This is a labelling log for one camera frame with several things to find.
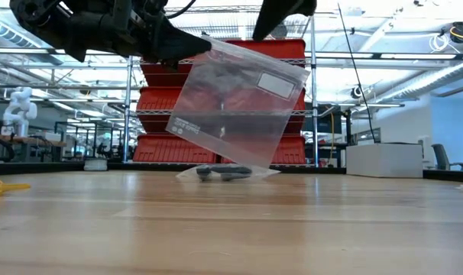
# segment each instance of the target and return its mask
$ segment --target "white container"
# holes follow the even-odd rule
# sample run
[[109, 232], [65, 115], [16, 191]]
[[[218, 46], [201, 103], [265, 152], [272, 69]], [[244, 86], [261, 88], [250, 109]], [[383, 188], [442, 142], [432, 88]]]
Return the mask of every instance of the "white container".
[[108, 160], [102, 158], [86, 159], [84, 165], [85, 171], [107, 171]]
[[347, 147], [347, 174], [356, 176], [422, 178], [420, 144], [368, 144]]

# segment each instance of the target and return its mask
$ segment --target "white label on bag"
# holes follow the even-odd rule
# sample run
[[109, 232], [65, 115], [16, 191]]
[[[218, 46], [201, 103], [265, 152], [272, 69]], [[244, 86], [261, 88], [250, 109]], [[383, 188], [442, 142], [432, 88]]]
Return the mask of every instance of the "white label on bag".
[[291, 96], [294, 89], [294, 83], [268, 73], [262, 73], [257, 86], [285, 99]]
[[201, 128], [198, 125], [185, 121], [182, 118], [176, 118], [174, 121], [174, 126], [172, 127], [172, 132], [183, 134], [184, 131], [190, 131], [194, 134], [199, 134], [200, 129]]

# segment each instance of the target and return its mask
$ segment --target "office chair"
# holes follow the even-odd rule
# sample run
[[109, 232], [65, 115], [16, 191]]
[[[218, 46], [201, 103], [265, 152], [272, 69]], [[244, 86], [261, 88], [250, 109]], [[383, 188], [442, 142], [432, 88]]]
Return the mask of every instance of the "office chair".
[[450, 170], [451, 167], [459, 165], [461, 167], [461, 171], [463, 171], [463, 163], [449, 163], [444, 145], [433, 144], [432, 147], [435, 152], [435, 158], [437, 159], [437, 169]]

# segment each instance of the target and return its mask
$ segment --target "white robot figure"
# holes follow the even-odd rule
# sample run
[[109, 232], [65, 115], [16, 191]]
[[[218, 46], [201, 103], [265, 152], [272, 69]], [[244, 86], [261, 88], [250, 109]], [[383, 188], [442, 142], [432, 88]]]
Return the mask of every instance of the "white robot figure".
[[4, 126], [2, 126], [1, 133], [3, 135], [16, 134], [19, 137], [27, 137], [28, 120], [37, 117], [37, 106], [30, 100], [32, 91], [28, 87], [18, 87], [11, 94], [11, 101], [2, 117]]

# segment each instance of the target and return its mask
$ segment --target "white box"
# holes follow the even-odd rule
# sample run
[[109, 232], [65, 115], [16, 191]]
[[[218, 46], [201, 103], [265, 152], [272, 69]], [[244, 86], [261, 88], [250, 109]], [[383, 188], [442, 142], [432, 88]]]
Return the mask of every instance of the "white box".
[[52, 141], [52, 142], [53, 141], [60, 141], [62, 139], [61, 134], [50, 133], [50, 132], [47, 132], [47, 131], [41, 132], [40, 136], [46, 138], [47, 141]]
[[348, 175], [422, 178], [420, 144], [367, 144], [347, 147]]

